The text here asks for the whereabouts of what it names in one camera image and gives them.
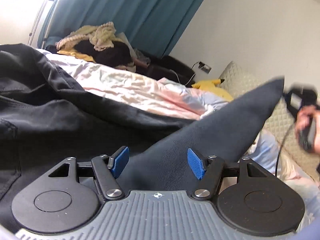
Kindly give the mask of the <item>person right hand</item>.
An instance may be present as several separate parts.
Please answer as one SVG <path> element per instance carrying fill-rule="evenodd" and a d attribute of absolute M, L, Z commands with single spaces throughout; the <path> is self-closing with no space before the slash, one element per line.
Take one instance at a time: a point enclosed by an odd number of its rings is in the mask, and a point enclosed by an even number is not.
<path fill-rule="evenodd" d="M 302 146 L 302 139 L 300 139 L 301 132 L 310 125 L 310 118 L 316 122 L 316 133 L 313 140 L 313 146 L 309 150 L 312 154 L 319 155 L 320 153 L 320 137 L 319 137 L 319 110 L 314 106 L 303 107 L 297 115 L 297 121 L 295 124 L 295 136 L 299 146 Z"/>

